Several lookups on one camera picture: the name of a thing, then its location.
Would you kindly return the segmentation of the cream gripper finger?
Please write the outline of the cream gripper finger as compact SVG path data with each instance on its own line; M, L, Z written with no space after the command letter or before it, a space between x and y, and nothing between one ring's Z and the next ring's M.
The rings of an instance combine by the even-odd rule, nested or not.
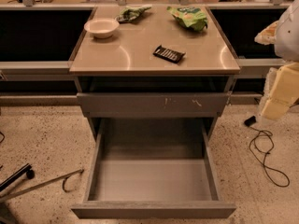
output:
M299 63L290 63L279 69L271 68L264 85L260 116L280 119L299 99Z
M260 33L258 33L254 41L262 45L271 45L276 43L276 29L278 26L278 21L272 22L266 28L264 28Z

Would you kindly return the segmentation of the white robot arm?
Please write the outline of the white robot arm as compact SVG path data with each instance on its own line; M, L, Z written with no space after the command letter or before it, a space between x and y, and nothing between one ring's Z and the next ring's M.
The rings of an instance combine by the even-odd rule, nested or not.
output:
M276 55L288 62L276 71L274 83L260 111L262 117L278 120L299 99L299 0L294 0L279 20L258 33L254 41L273 44Z

